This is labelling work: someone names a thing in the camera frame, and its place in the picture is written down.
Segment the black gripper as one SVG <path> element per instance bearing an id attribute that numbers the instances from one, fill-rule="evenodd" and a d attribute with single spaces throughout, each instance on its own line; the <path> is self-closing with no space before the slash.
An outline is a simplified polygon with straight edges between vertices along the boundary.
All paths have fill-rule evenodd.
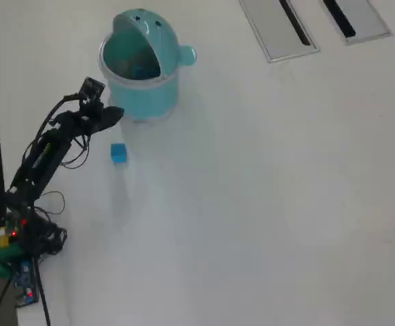
<path id="1" fill-rule="evenodd" d="M 91 136 L 114 127 L 123 117 L 120 107 L 106 107 L 100 100 L 80 101 L 78 111 L 66 111 L 59 115 L 60 129 L 67 136 Z"/>

